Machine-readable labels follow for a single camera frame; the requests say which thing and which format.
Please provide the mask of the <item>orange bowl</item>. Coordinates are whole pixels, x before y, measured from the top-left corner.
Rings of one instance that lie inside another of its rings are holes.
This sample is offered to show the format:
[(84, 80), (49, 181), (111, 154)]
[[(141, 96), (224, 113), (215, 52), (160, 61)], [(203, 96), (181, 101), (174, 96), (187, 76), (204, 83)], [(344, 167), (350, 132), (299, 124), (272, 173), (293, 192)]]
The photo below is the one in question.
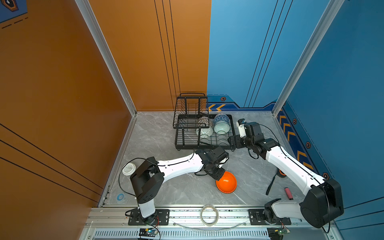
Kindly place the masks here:
[(220, 192), (230, 194), (237, 188), (237, 179), (232, 173), (226, 171), (221, 179), (216, 181), (216, 186)]

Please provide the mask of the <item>green spiral bowl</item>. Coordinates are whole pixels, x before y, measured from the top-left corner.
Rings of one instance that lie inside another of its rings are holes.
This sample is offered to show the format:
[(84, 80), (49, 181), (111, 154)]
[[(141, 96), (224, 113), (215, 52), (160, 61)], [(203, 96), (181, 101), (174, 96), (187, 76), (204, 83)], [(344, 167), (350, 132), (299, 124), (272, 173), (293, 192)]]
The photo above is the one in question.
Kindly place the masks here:
[(214, 126), (214, 131), (216, 134), (223, 135), (230, 131), (231, 126), (225, 121), (217, 122)]

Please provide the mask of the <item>green geometric patterned bowl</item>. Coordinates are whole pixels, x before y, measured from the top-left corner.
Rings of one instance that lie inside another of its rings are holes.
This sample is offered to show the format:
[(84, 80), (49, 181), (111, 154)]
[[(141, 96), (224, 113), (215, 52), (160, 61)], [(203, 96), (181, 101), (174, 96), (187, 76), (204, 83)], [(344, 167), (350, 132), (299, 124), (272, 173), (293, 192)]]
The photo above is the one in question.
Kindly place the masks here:
[(206, 138), (209, 138), (212, 136), (213, 129), (212, 129), (212, 127), (198, 128), (198, 129), (196, 129), (196, 134), (198, 137), (200, 137), (202, 139), (206, 139)]

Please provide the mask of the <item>brown patterned bowl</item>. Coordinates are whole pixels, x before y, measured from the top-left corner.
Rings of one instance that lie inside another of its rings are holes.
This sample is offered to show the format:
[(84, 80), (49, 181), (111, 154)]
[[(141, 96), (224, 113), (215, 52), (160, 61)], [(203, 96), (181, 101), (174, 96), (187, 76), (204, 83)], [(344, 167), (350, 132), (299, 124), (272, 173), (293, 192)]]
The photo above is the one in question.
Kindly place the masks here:
[(202, 116), (198, 119), (198, 127), (200, 128), (212, 128), (213, 127), (213, 122), (208, 116)]

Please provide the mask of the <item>blue triangle patterned bowl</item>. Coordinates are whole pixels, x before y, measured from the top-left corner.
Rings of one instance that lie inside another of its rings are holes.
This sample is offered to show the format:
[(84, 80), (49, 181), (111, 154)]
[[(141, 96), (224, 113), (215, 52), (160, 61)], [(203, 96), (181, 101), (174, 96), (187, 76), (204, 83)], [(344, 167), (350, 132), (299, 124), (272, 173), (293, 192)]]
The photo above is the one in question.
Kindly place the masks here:
[(217, 115), (215, 115), (213, 122), (214, 122), (214, 125), (219, 124), (219, 123), (226, 123), (229, 125), (231, 120), (230, 120), (229, 116), (226, 114), (217, 114)]

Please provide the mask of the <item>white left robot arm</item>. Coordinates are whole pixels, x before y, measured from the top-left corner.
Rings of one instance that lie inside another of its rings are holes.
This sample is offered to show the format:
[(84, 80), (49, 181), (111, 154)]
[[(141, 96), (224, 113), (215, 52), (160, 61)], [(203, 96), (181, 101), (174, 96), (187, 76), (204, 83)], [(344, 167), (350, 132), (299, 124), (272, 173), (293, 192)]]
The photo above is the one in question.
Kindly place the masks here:
[(229, 160), (229, 153), (222, 147), (213, 150), (196, 150), (192, 154), (167, 161), (156, 161), (154, 157), (144, 160), (130, 176), (142, 218), (155, 214), (154, 198), (161, 186), (168, 180), (204, 171), (214, 180), (219, 181), (225, 169), (222, 166)]

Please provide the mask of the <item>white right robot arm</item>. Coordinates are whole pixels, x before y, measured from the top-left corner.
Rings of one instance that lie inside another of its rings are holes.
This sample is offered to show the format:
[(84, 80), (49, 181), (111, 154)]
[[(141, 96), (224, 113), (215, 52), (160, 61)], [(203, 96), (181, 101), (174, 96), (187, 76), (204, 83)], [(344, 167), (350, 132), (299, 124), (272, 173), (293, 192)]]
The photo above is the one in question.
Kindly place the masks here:
[(246, 148), (254, 159), (262, 158), (282, 171), (302, 191), (302, 202), (275, 199), (265, 204), (266, 222), (275, 224), (283, 218), (304, 219), (315, 228), (322, 228), (344, 214), (341, 185), (334, 179), (325, 179), (316, 174), (280, 145), (277, 138), (265, 138), (262, 125), (237, 121), (239, 134), (228, 141), (237, 149)]

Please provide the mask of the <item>clear coiled tube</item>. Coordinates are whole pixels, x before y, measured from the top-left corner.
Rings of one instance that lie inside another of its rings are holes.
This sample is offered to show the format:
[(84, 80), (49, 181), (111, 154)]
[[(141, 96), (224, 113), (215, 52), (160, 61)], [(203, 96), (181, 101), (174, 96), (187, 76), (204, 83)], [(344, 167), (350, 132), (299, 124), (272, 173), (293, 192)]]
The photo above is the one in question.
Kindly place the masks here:
[(213, 205), (205, 205), (200, 210), (200, 220), (207, 227), (213, 227), (219, 220), (219, 211)]

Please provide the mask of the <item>left green circuit board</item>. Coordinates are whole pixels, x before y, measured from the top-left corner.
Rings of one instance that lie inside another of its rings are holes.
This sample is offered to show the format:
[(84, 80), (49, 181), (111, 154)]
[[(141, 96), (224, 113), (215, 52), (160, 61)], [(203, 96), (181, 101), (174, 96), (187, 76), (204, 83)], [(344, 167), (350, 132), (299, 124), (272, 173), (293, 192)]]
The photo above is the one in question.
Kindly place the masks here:
[(140, 228), (138, 236), (140, 240), (155, 240), (160, 234), (155, 228)]

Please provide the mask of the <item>green circuit board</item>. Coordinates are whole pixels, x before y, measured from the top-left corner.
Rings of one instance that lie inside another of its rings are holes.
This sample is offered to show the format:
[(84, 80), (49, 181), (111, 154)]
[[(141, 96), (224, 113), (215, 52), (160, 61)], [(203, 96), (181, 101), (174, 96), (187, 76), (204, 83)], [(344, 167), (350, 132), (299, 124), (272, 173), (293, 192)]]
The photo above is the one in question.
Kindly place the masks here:
[(283, 240), (284, 236), (291, 233), (288, 228), (267, 228), (270, 240)]
[(138, 236), (140, 240), (155, 240), (160, 234), (155, 228), (140, 228)]

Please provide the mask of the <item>right green circuit board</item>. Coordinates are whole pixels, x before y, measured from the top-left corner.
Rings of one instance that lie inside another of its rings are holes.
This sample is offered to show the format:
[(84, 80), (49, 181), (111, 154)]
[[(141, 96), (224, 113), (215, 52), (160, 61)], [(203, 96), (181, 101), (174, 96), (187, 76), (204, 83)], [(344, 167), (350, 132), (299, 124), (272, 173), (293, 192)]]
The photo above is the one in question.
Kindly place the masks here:
[(270, 240), (283, 240), (284, 236), (291, 233), (288, 228), (267, 228)]

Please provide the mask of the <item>pink handled screwdriver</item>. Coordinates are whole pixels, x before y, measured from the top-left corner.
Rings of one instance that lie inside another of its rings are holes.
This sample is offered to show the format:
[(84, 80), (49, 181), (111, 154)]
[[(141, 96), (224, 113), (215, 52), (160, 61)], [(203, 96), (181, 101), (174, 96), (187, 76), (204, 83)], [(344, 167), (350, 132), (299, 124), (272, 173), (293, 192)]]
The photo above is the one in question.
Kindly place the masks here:
[(288, 199), (292, 201), (294, 199), (294, 197), (291, 193), (291, 190), (289, 188), (284, 188), (284, 190), (285, 190), (285, 193), (286, 193)]

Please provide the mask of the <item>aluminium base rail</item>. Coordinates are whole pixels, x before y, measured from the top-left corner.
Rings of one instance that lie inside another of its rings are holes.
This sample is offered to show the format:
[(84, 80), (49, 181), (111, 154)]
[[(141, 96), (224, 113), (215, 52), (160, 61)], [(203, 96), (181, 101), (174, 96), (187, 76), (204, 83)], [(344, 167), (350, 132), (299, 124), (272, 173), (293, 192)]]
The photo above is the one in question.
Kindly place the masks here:
[(266, 222), (262, 209), (165, 206), (147, 220), (132, 206), (91, 210), (81, 240), (341, 240), (335, 223), (319, 229), (302, 219)]

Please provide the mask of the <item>aluminium corner post right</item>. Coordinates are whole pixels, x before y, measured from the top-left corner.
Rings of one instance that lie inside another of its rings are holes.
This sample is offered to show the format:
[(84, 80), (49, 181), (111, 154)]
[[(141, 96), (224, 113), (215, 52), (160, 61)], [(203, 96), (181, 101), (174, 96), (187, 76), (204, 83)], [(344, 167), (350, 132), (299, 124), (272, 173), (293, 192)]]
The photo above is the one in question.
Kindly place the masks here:
[(327, 33), (329, 27), (331, 26), (333, 20), (338, 14), (340, 8), (342, 7), (344, 0), (332, 0), (329, 1), (327, 7), (325, 8), (322, 16), (320, 17), (309, 41), (307, 42), (297, 64), (295, 65), (291, 75), (289, 76), (281, 94), (279, 95), (278, 100), (272, 110), (272, 115), (276, 117), (280, 110), (282, 109), (284, 103), (288, 99), (298, 80), (300, 79), (302, 73), (307, 67), (309, 61), (311, 60), (313, 54), (317, 50), (319, 44)]

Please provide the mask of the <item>aluminium corner post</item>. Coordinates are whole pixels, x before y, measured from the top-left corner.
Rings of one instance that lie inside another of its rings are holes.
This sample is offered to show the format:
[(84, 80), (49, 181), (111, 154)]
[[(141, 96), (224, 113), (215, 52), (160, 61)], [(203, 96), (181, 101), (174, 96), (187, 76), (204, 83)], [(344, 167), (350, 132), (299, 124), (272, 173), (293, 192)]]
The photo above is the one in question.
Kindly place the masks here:
[(280, 110), (282, 109), (284, 103), (288, 99), (298, 80), (300, 79), (302, 73), (307, 67), (309, 61), (311, 60), (313, 54), (317, 50), (319, 44), (327, 33), (329, 27), (331, 26), (333, 20), (338, 14), (340, 8), (342, 7), (344, 0), (332, 0), (329, 1), (327, 7), (325, 8), (322, 16), (320, 17), (309, 41), (307, 42), (297, 64), (295, 65), (291, 75), (289, 76), (281, 94), (279, 95), (278, 100), (272, 110), (272, 115), (276, 117)]
[(130, 114), (135, 117), (137, 115), (137, 109), (133, 103), (131, 95), (128, 91), (126, 83), (121, 75), (121, 72), (118, 68), (118, 65), (113, 57), (113, 54), (109, 48), (107, 40), (103, 34), (103, 31), (99, 25), (99, 22), (96, 18), (96, 15), (91, 7), (89, 1), (84, 0), (75, 0), (75, 3), (78, 6), (78, 9), (81, 12), (83, 19), (99, 49), (100, 54), (103, 57), (103, 60), (108, 67), (111, 76), (130, 112)]

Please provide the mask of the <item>aluminium corner post left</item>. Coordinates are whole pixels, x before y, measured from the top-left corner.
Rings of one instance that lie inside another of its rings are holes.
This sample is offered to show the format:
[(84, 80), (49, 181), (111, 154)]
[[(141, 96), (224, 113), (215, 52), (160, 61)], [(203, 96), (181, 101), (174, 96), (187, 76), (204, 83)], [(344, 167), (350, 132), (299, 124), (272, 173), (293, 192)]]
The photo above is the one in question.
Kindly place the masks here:
[(135, 117), (137, 115), (137, 109), (133, 103), (131, 95), (128, 91), (126, 83), (121, 75), (121, 72), (118, 68), (118, 65), (113, 57), (113, 54), (109, 48), (107, 40), (103, 34), (103, 31), (99, 25), (99, 22), (96, 18), (96, 15), (91, 7), (89, 1), (84, 0), (75, 0), (75, 3), (78, 6), (78, 9), (81, 12), (83, 19), (99, 49), (100, 54), (103, 57), (103, 60), (108, 67), (111, 76), (130, 112), (130, 114)]

